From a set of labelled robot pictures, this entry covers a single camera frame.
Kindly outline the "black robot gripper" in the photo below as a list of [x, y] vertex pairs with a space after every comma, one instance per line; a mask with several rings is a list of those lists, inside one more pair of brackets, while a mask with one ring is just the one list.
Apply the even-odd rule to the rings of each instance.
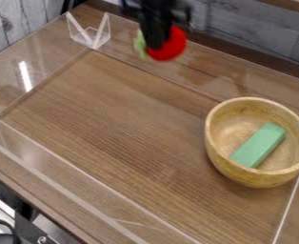
[[153, 50], [169, 40], [171, 23], [187, 25], [191, 20], [185, 0], [123, 0], [123, 13], [142, 20], [142, 34]]

